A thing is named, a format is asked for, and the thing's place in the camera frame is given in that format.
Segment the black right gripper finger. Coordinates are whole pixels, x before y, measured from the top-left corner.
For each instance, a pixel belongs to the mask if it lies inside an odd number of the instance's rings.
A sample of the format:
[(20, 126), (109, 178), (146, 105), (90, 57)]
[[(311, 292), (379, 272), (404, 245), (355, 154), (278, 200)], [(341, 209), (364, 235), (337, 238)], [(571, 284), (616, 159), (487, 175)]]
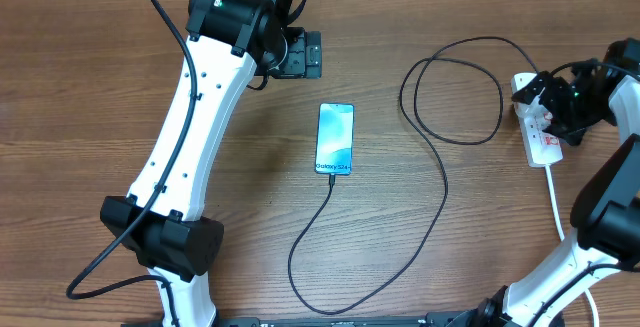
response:
[(550, 72), (539, 72), (522, 89), (514, 92), (511, 100), (525, 105), (533, 105), (534, 102), (540, 105), (553, 105), (555, 103), (553, 82), (554, 78)]
[(570, 146), (579, 146), (588, 131), (586, 126), (570, 126), (562, 123), (552, 122), (544, 129), (544, 132), (551, 134)]

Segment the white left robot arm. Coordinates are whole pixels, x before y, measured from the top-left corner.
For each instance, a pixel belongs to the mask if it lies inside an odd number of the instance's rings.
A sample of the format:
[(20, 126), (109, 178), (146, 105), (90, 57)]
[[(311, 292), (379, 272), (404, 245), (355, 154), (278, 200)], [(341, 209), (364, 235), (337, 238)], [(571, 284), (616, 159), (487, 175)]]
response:
[(296, 25), (296, 0), (189, 0), (182, 74), (150, 157), (100, 218), (156, 283), (164, 326), (212, 326), (208, 272), (223, 225), (204, 216), (211, 168), (253, 78), (317, 79), (321, 36)]

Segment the Samsung Galaxy smartphone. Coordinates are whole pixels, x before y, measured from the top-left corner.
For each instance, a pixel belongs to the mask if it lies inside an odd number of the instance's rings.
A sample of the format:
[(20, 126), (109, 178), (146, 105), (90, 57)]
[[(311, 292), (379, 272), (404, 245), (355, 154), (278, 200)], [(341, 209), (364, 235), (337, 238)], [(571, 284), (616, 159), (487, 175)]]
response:
[(350, 175), (352, 172), (355, 107), (322, 103), (319, 106), (315, 172)]

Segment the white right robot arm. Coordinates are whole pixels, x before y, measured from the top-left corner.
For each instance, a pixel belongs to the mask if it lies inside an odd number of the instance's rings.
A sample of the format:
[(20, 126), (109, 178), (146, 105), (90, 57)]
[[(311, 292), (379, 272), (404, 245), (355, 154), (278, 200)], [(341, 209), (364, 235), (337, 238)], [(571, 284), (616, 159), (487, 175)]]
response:
[(570, 214), (571, 231), (531, 273), (502, 287), (453, 326), (550, 326), (562, 310), (597, 282), (639, 270), (639, 42), (609, 45), (603, 60), (513, 81), (522, 117), (549, 113), (545, 133), (571, 146), (600, 121), (617, 127), (620, 146), (582, 188)]

